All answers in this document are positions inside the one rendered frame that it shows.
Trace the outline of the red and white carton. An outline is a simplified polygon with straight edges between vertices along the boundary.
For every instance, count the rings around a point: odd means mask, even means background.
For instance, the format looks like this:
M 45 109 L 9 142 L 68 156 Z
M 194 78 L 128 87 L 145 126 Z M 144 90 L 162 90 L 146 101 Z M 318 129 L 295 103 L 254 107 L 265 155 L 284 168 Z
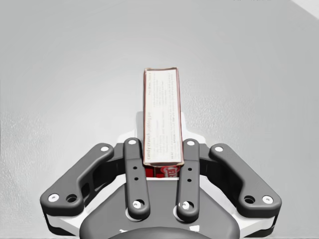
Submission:
M 179 70 L 144 70 L 144 165 L 159 178 L 178 177 L 184 165 Z

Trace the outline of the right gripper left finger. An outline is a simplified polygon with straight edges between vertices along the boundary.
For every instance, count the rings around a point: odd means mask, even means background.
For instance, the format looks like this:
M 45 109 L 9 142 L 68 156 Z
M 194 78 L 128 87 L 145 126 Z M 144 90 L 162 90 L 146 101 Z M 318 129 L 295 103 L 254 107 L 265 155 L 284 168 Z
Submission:
M 151 207 L 143 166 L 143 129 L 144 114 L 138 112 L 133 136 L 124 138 L 115 146 L 99 143 L 91 148 L 41 195 L 43 213 L 47 216 L 77 216 L 117 176 L 125 175 L 128 214 L 136 220 L 146 219 Z

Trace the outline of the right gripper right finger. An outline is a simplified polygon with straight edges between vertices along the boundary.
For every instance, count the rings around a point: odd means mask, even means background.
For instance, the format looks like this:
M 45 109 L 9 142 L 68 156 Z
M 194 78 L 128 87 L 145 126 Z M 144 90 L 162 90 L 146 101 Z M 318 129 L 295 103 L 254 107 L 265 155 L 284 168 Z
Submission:
M 177 215 L 183 221 L 276 220 L 279 195 L 228 145 L 208 147 L 181 121 L 184 165 L 179 171 Z

